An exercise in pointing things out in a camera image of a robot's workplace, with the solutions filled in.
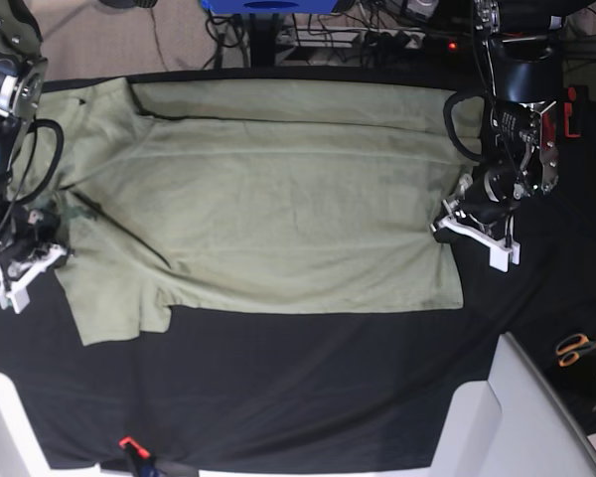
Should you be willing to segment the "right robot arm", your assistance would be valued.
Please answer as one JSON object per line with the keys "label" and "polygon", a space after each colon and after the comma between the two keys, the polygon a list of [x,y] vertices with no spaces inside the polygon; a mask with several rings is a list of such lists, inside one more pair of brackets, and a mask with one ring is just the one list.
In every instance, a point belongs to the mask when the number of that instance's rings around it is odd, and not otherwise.
{"label": "right robot arm", "polygon": [[[0,268],[18,277],[35,265],[49,266],[67,249],[58,242],[56,214],[31,208],[50,185],[65,137],[59,124],[38,117],[48,61],[35,17],[22,1],[0,1]],[[51,164],[27,195],[10,193],[13,166],[27,137],[42,128],[56,135]]]}

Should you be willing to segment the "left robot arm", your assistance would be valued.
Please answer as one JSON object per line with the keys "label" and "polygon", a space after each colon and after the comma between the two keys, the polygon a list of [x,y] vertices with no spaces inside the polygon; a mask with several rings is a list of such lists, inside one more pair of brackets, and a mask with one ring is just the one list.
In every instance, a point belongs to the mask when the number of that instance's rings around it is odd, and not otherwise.
{"label": "left robot arm", "polygon": [[[452,94],[443,118],[455,148],[478,168],[444,199],[431,230],[440,243],[472,233],[485,244],[509,246],[521,201],[549,193],[558,182],[559,32],[565,16],[544,1],[474,1],[470,12],[482,85]],[[470,150],[456,133],[453,109],[474,97],[490,114],[494,144],[489,152]]]}

